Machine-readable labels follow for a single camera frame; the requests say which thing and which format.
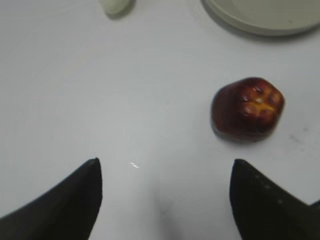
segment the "white table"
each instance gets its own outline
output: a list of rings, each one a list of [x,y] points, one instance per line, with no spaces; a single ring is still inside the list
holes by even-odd
[[[92,240],[240,240],[229,202],[244,158],[306,203],[320,198],[320,31],[268,40],[213,21],[196,0],[0,1],[0,216],[99,157]],[[248,76],[286,106],[265,141],[218,139],[210,105]]]

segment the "apple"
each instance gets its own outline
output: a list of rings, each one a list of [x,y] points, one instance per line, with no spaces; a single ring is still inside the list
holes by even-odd
[[[284,105],[284,96],[270,82],[248,77],[216,93],[211,109],[212,127],[228,139],[258,141],[273,132]]]

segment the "plate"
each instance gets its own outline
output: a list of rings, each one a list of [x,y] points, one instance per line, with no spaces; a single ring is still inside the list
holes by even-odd
[[[320,23],[319,0],[205,1],[228,24],[257,35],[293,35]]]

